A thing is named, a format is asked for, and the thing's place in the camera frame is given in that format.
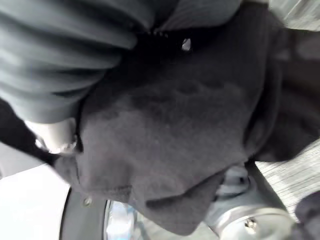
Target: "metal bolt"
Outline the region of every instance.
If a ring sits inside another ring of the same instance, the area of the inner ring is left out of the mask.
[[[84,199],[83,205],[85,207],[89,207],[91,204],[92,204],[92,199],[90,197],[87,197],[86,199]]]

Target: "sleeve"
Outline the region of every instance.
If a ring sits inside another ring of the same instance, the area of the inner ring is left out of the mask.
[[[154,18],[142,0],[1,1],[0,98],[24,121],[73,117]]]

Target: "silver metal fitting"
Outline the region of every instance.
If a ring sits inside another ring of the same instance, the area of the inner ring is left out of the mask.
[[[220,240],[286,240],[294,224],[280,208],[239,206],[225,212],[212,230]]]

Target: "gray fabric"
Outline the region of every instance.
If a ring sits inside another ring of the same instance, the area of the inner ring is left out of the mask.
[[[176,12],[178,0],[4,0],[0,97],[25,121],[50,124],[74,117],[90,87],[119,63],[120,49],[136,45],[134,30],[148,31],[171,13],[175,29],[218,26],[240,1],[181,0]]]
[[[320,190],[320,140],[290,161],[257,162],[256,165],[297,221],[297,204]]]
[[[82,192],[129,203],[161,227],[190,234],[225,169],[246,162],[272,129],[281,83],[267,65],[272,22],[267,6],[246,4],[218,29],[141,36],[86,100],[84,151],[57,160],[57,171]],[[191,52],[181,50],[185,38]],[[267,107],[252,119],[258,102]]]
[[[180,0],[159,31],[208,28],[227,23],[242,0]]]

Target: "white surface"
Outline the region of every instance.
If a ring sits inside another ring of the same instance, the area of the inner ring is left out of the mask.
[[[0,240],[59,240],[69,185],[47,165],[0,180]]]

